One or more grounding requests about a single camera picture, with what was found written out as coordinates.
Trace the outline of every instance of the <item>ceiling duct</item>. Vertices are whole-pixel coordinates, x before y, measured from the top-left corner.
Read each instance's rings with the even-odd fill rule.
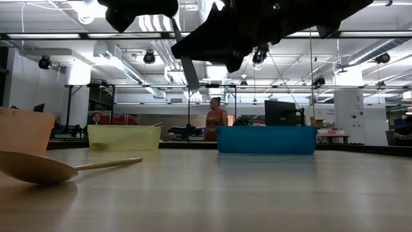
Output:
[[[145,81],[142,74],[135,70],[132,65],[122,59],[122,50],[117,45],[111,44],[110,42],[98,42],[95,45],[94,52],[95,55],[105,57],[107,60],[111,61],[110,65],[118,68],[124,75],[134,80],[136,83],[146,85],[151,84],[150,82]],[[154,98],[166,98],[166,93],[162,90],[150,87],[146,87],[145,89],[151,93]]]
[[[403,27],[399,28],[399,30],[412,30],[412,22],[405,24]],[[360,65],[408,42],[409,40],[410,39],[381,39],[360,52],[351,55],[348,59],[348,64],[351,66]]]

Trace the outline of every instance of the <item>yellow plastic bin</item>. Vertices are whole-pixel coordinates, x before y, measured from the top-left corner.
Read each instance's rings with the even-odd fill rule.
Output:
[[[155,151],[161,128],[156,126],[89,125],[90,150]]]

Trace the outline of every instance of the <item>white pillar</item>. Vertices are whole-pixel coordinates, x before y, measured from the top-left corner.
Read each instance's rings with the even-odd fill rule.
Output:
[[[350,135],[348,141],[365,143],[362,90],[335,90],[336,126]]]
[[[346,72],[335,73],[335,83],[340,86],[362,86],[362,68],[354,66]],[[335,90],[336,127],[350,135],[348,142],[364,144],[365,116],[362,89]]]
[[[89,84],[90,77],[90,66],[82,61],[76,60],[73,66],[66,67],[66,84]],[[82,87],[78,91],[77,89],[77,87],[73,88],[73,93],[76,93],[71,97],[69,125],[80,125],[83,128],[88,122],[89,88]],[[62,103],[65,106],[62,114],[63,124],[66,123],[67,118],[68,92],[69,89],[67,89],[66,97],[63,98]]]

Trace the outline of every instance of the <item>computer monitor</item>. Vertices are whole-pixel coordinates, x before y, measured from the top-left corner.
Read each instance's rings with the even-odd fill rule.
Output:
[[[40,105],[34,106],[33,111],[34,111],[34,112],[43,113],[43,111],[44,111],[44,103],[43,103],[43,104],[40,104]]]
[[[296,105],[290,102],[265,101],[266,126],[296,126]]]

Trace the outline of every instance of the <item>box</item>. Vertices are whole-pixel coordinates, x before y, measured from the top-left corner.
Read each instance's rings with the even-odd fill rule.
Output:
[[[218,128],[221,153],[313,155],[315,126],[222,126]]]
[[[0,150],[45,155],[54,120],[49,113],[0,107]]]
[[[155,151],[161,128],[134,125],[88,125],[90,150]]]

